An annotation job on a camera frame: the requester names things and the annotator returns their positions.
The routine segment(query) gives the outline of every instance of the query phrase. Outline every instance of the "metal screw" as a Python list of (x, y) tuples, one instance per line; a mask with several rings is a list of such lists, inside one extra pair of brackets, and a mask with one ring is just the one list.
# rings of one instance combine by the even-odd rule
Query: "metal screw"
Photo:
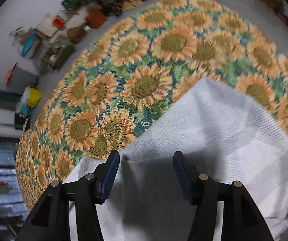
[(54, 180), (50, 183), (53, 187), (56, 187), (59, 185), (59, 180)]
[(242, 185), (242, 183), (238, 180), (234, 181), (234, 186), (236, 186), (237, 188), (240, 188)]
[(206, 175), (206, 174), (200, 174), (200, 175), (199, 175), (199, 178), (200, 178), (201, 180), (208, 180), (208, 175)]
[(88, 180), (91, 180), (91, 179), (95, 178), (95, 175), (93, 173), (88, 173), (85, 175), (85, 178)]

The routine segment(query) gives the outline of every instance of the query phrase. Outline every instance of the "gray fabric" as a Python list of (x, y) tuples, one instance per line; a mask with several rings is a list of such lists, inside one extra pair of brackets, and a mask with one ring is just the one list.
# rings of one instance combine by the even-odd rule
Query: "gray fabric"
[[(172, 156), (180, 150), (201, 173), (248, 189), (274, 238), (287, 227), (288, 137), (255, 100), (201, 79), (139, 139), (120, 151), (109, 199), (97, 206), (105, 241), (186, 240), (195, 208), (183, 198)], [(66, 182), (102, 163), (82, 158)], [(220, 240), (222, 204), (214, 240)], [(74, 209), (71, 237), (77, 240)]]

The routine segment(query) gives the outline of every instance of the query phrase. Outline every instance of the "floral tablecloth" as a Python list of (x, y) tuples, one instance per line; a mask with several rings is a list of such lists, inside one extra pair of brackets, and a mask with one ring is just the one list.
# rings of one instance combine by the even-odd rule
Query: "floral tablecloth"
[(105, 159), (136, 140), (202, 76), (254, 97), (288, 134), (288, 59), (275, 44), (213, 0), (161, 0), (85, 49), (22, 136), (28, 209), (83, 155)]

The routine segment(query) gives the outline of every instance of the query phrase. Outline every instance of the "white towel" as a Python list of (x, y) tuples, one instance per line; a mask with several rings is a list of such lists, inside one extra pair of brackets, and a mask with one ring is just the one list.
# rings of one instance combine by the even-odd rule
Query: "white towel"
[[(279, 238), (288, 226), (288, 137), (254, 99), (203, 78), (120, 151), (111, 195), (97, 206), (105, 241), (187, 240), (196, 207), (183, 198), (173, 169), (178, 150), (218, 182), (240, 180)], [(102, 162), (83, 157), (65, 182)], [(216, 241), (222, 213), (219, 202)], [(74, 207), (70, 226), (71, 240), (77, 240)]]

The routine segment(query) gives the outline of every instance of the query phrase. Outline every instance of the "blue rubber fingertip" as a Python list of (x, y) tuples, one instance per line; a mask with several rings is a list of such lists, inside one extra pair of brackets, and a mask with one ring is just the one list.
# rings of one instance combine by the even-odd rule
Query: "blue rubber fingertip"
[(175, 173), (177, 175), (177, 179), (180, 182), (180, 186), (181, 186), (184, 198), (187, 199), (188, 202), (193, 204), (194, 196), (192, 193), (192, 184), (185, 172), (184, 166), (177, 153), (175, 153), (173, 156), (173, 166), (174, 166)]
[(106, 173), (106, 177), (103, 180), (102, 184), (102, 194), (101, 194), (101, 200), (104, 202), (106, 199), (108, 199), (109, 194), (111, 193), (111, 188), (113, 187), (113, 183), (116, 177), (116, 173), (119, 167), (119, 153), (117, 152), (114, 156), (114, 159), (108, 168), (108, 171)]

